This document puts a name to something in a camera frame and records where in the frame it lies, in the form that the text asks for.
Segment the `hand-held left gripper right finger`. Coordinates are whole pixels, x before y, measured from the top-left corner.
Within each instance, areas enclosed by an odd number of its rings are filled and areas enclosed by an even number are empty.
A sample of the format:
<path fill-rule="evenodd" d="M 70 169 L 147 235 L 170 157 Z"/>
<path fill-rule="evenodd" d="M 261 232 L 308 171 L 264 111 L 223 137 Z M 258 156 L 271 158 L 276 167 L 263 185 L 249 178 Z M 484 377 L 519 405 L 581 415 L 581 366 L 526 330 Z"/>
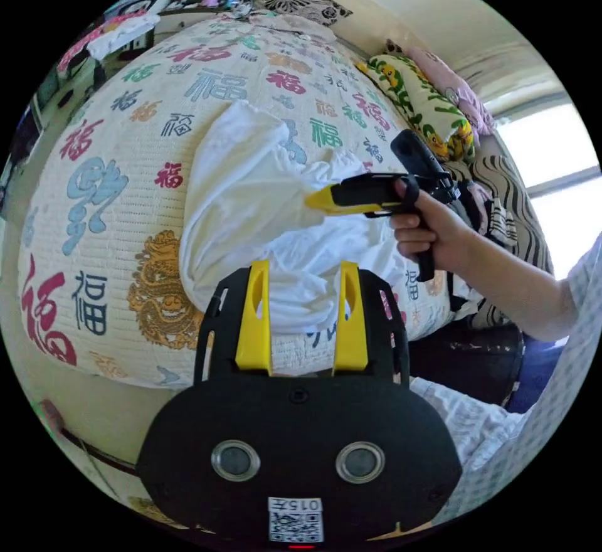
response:
<path fill-rule="evenodd" d="M 364 371 L 368 365 L 367 335 L 359 267 L 341 263 L 334 371 Z"/>

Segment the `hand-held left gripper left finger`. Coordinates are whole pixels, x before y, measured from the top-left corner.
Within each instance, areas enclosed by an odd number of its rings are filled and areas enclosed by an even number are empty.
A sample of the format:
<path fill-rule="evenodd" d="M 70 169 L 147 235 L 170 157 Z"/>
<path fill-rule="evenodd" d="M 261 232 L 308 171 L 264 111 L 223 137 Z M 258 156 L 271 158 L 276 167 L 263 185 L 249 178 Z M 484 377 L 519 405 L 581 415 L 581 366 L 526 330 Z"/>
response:
<path fill-rule="evenodd" d="M 273 371 L 268 260 L 249 269 L 235 363 L 242 371 Z"/>

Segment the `person's right hand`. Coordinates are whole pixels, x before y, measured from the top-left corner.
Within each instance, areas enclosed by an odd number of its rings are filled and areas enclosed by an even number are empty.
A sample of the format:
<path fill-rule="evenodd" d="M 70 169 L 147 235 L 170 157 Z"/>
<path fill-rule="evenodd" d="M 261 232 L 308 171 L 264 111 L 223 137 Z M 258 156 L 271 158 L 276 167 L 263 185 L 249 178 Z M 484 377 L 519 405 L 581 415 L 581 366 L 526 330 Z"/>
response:
<path fill-rule="evenodd" d="M 398 252 L 416 263 L 419 254 L 431 251 L 437 270 L 460 273 L 463 244 L 473 231 L 447 206 L 420 192 L 412 213 L 390 218 Z"/>

